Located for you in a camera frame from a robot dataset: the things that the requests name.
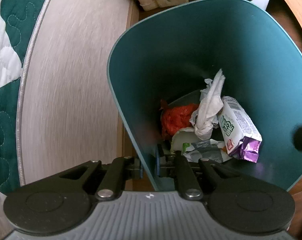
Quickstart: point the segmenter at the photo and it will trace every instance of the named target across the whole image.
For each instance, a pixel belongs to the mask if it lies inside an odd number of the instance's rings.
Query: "purple wrapper end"
[[[241,160],[256,163],[259,158],[259,147],[261,142],[246,136],[241,141],[243,143],[232,151],[230,155],[235,158],[239,157]]]

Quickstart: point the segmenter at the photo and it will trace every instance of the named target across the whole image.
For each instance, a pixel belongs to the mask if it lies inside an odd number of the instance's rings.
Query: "red logo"
[[[226,146],[228,148],[228,151],[230,151],[234,147],[231,139],[228,140],[228,142],[226,143]]]

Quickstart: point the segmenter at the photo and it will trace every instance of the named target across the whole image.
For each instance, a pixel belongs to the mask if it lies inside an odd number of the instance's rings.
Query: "red plastic bag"
[[[178,130],[185,127],[191,127],[191,114],[198,109],[199,104],[189,104],[187,106],[176,106],[169,108],[166,101],[161,100],[161,108],[163,113],[161,117],[162,137],[164,140],[169,139]]]

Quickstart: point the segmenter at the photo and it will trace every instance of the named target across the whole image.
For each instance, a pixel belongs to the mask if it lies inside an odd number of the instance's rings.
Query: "trash can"
[[[267,12],[245,0],[198,0],[168,9],[138,22],[114,45],[109,86],[152,185],[174,188],[155,170],[160,100],[181,101],[205,88],[204,79],[220,68],[222,95],[238,100],[263,138],[257,163],[233,159],[225,165],[289,190],[302,176],[302,152],[292,141],[302,126],[302,54]],[[185,98],[186,104],[194,100]]]

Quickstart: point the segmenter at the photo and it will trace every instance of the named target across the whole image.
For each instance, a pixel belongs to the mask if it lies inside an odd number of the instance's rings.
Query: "metal screw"
[[[195,188],[190,188],[186,191],[186,195],[189,198],[198,197],[201,195],[201,191],[199,191],[198,189],[195,189]]]
[[[112,197],[113,191],[110,189],[102,189],[98,191],[98,196],[102,198]]]

